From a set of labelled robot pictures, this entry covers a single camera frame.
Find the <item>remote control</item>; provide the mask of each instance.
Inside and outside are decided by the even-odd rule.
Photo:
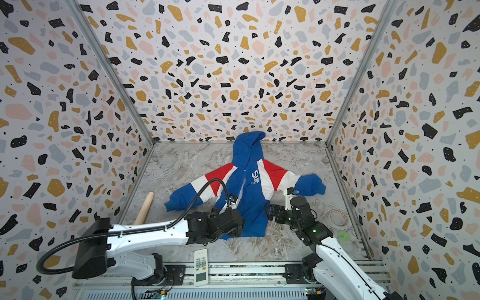
[[[193,253],[195,263],[195,286],[204,286],[208,284],[208,259],[207,249],[197,250]]]

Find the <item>marble surface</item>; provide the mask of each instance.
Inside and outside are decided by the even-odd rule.
[[[139,187],[128,208],[123,224],[133,224],[140,207],[148,194],[154,192],[155,197],[148,212],[145,223],[173,220],[182,212],[167,212],[164,203],[171,193],[190,181],[231,162],[233,143],[161,143],[157,144],[152,158],[145,170]],[[355,236],[347,210],[338,189],[332,168],[328,162],[325,148],[320,144],[273,144],[262,143],[265,159],[291,170],[298,175],[315,173],[326,186],[325,195],[307,197],[318,220],[332,230],[338,238],[339,232],[349,240],[339,239],[344,249],[354,260],[367,260],[362,250],[363,244]],[[271,203],[284,204],[281,191],[275,192]],[[210,211],[213,203],[204,203],[194,210]],[[338,209],[342,214],[333,213]],[[339,221],[347,221],[343,227]],[[191,262],[193,252],[208,249],[211,262],[253,262],[253,261],[301,261],[312,251],[297,238],[288,226],[269,222],[264,238],[234,238],[218,240],[203,245],[160,246],[139,251],[143,254],[157,252],[166,262]]]

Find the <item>red fabric panel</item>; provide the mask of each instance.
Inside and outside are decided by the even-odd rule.
[[[278,185],[280,184],[280,181],[282,180],[283,176],[287,172],[287,170],[272,164],[266,159],[262,159],[264,161],[264,166],[265,166],[265,171],[267,171],[268,176],[270,177],[270,180],[272,181],[273,188],[275,191],[278,188]]]
[[[223,178],[225,178],[227,173],[230,170],[232,170],[232,168],[233,168],[233,163],[229,163],[224,165],[223,167],[219,167],[218,169],[211,171],[210,173],[206,174],[205,177],[207,178],[207,181],[213,178],[220,178],[221,180],[223,180]],[[210,184],[210,186],[212,187],[212,190],[215,196],[218,196],[217,192],[218,192],[218,189],[220,188],[220,182],[215,181],[214,183]]]

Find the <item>side wall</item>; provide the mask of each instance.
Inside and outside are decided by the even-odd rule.
[[[81,0],[156,140],[320,141],[383,1]]]
[[[71,274],[39,275],[38,258],[115,218],[147,144],[62,1],[1,10],[0,298],[65,299]]]
[[[331,145],[408,299],[480,299],[479,13],[400,1]]]

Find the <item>wooden rolling pin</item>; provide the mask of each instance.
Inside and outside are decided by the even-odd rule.
[[[141,225],[145,222],[145,218],[147,217],[148,209],[152,204],[154,193],[149,192],[147,197],[145,198],[144,204],[142,208],[140,208],[140,212],[138,213],[137,219],[135,220],[134,225]]]

